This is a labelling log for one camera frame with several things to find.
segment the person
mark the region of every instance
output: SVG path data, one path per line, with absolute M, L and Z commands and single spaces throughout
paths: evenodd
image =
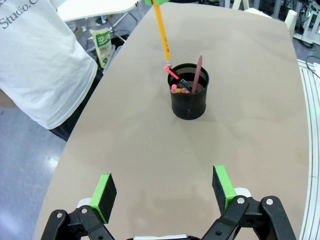
M 68 140 L 102 78 L 56 9 L 65 0 L 0 0 L 0 89 Z

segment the black mesh cup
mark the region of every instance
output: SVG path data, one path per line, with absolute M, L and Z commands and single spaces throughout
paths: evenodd
M 194 84 L 197 65 L 193 63 L 180 64 L 173 68 L 173 70 L 191 86 Z M 168 84 L 171 89 L 173 84 L 177 84 L 178 88 L 184 88 L 181 83 L 168 75 Z M 181 119 L 193 120 L 199 118 L 206 110 L 207 87 L 209 84 L 209 75 L 202 67 L 199 82 L 196 87 L 196 93 L 170 93 L 173 113 Z

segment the green and white package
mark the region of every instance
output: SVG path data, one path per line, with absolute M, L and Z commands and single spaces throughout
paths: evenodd
M 111 37 L 108 28 L 100 30 L 90 29 L 95 44 L 96 54 L 102 68 L 105 68 L 112 57 Z

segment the white chair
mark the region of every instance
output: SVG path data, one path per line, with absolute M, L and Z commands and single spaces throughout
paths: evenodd
M 234 0 L 233 5 L 232 5 L 232 9 L 238 10 L 240 7 L 241 1 L 243 2 L 243 8 L 244 8 L 245 12 L 264 16 L 267 18 L 271 18 L 269 15 L 265 14 L 264 12 L 259 11 L 258 9 L 249 7 L 249 0 Z M 297 21 L 297 13 L 293 10 L 290 10 L 285 18 L 284 23 L 286 24 L 286 26 L 289 30 L 290 36 L 292 38 L 294 36 L 296 21 Z

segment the screw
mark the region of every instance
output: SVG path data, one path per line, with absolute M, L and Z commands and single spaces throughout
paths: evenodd
M 272 199 L 269 198 L 269 199 L 267 199 L 267 200 L 265 201 L 265 203 L 268 204 L 268 205 L 272 205 L 272 204 L 274 203 L 274 201 L 272 201 Z
M 242 197 L 240 197 L 240 198 L 238 198 L 237 203 L 238 204 L 244 204 L 245 200 Z

